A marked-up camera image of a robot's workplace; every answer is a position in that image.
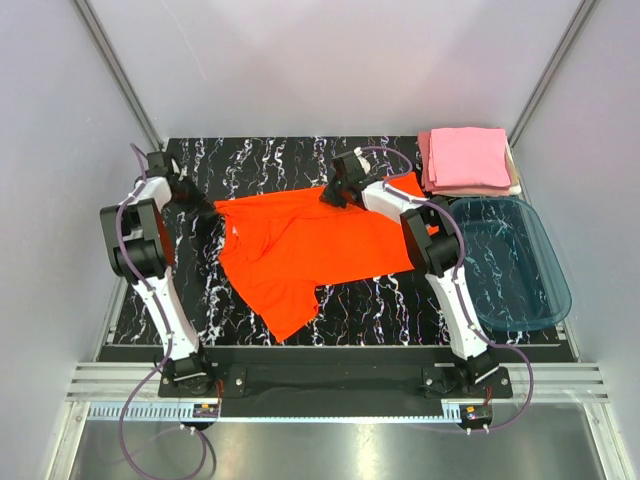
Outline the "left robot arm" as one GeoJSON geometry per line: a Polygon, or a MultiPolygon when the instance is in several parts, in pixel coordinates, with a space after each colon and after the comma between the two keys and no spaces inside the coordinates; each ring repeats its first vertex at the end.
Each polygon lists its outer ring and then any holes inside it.
{"type": "Polygon", "coordinates": [[[175,204],[185,212],[209,213],[213,206],[172,154],[131,148],[141,175],[123,201],[100,210],[109,263],[142,299],[160,335],[163,357],[156,371],[162,385],[203,396],[214,388],[216,372],[174,285],[174,246],[163,210],[175,204]]]}

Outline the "orange t-shirt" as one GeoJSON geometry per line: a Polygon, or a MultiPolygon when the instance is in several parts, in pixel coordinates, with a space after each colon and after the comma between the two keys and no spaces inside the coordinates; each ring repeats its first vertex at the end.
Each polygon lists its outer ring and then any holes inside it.
{"type": "Polygon", "coordinates": [[[399,223],[326,204],[319,187],[215,202],[219,261],[232,287],[282,342],[318,313],[316,290],[412,270],[399,223]]]}

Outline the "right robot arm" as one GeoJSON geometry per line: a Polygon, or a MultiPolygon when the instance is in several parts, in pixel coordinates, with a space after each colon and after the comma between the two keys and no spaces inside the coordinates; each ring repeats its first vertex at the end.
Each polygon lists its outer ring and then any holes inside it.
{"type": "Polygon", "coordinates": [[[466,247],[459,225],[442,197],[425,199],[370,174],[359,148],[332,159],[335,173],[321,199],[334,207],[357,206],[401,226],[408,258],[424,274],[436,294],[454,355],[453,372],[438,392],[458,390],[476,396],[499,368],[491,351],[465,280],[466,247]]]}

